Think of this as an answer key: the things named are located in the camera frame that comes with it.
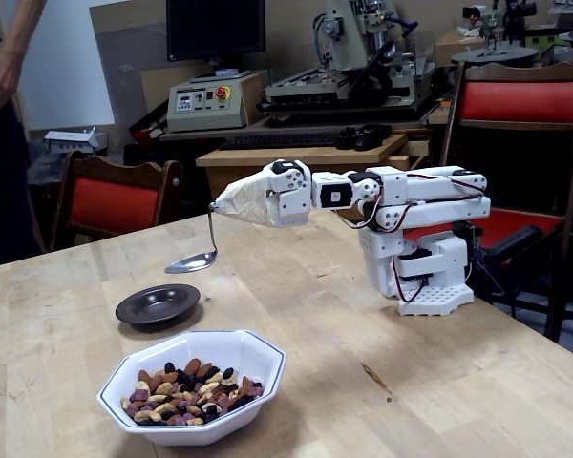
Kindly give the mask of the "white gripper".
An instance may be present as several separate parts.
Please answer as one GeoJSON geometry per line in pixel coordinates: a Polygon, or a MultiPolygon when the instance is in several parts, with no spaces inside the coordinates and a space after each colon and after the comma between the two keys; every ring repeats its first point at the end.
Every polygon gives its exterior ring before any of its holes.
{"type": "Polygon", "coordinates": [[[272,227],[306,224],[311,206],[309,168],[300,160],[285,159],[265,168],[269,178],[261,171],[228,184],[214,200],[213,211],[272,227]]]}

